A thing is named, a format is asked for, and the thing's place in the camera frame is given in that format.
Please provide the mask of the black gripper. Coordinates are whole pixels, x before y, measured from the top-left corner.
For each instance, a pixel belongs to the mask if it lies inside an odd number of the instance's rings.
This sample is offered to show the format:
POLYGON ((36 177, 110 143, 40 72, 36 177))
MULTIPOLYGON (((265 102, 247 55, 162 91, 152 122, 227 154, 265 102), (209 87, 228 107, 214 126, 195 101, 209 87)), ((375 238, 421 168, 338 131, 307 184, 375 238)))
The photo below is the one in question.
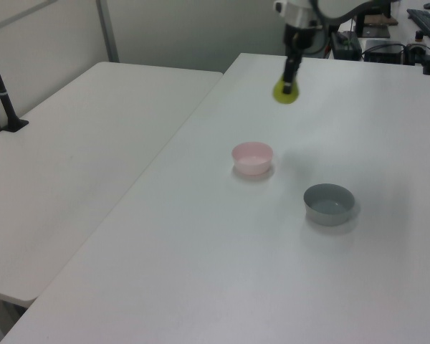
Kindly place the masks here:
POLYGON ((302 64, 302 60, 297 57, 302 56, 307 49, 311 48, 314 38, 314 28, 301 29, 289 24, 285 25, 284 44, 287 60, 283 73, 284 94, 292 93, 294 81, 297 79, 302 64))

